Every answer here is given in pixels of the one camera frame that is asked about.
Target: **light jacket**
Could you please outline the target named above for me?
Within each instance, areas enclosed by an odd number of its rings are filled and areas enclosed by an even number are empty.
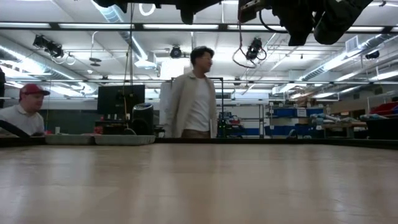
[[[213,81],[205,77],[210,89],[210,127],[213,138],[217,135],[216,90]],[[180,138],[195,101],[198,78],[193,72],[177,77],[172,83],[172,93],[164,125],[167,138]]]

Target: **white t-shirt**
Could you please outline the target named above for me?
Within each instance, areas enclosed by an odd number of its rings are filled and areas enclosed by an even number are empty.
[[[210,131],[210,87],[204,78],[197,78],[195,101],[188,115],[185,129]]]
[[[39,113],[29,116],[20,105],[1,109],[0,120],[13,124],[28,135],[44,133],[43,117]],[[8,134],[8,132],[0,128],[0,134]]]

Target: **man in red cap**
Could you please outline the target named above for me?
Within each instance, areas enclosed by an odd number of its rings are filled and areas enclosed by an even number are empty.
[[[19,104],[0,110],[0,120],[7,121],[28,135],[44,135],[43,117],[38,113],[44,96],[50,92],[36,84],[26,84],[19,92]]]

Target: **computer monitor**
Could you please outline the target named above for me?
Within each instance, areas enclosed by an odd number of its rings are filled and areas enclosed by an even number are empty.
[[[124,107],[126,107],[127,113],[131,113],[132,108],[139,103],[145,103],[145,85],[101,86],[98,88],[98,114],[124,114]]]

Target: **wooden table surface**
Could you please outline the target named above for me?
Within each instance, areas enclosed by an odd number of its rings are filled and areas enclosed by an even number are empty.
[[[0,150],[1,224],[396,224],[398,151],[154,144]]]

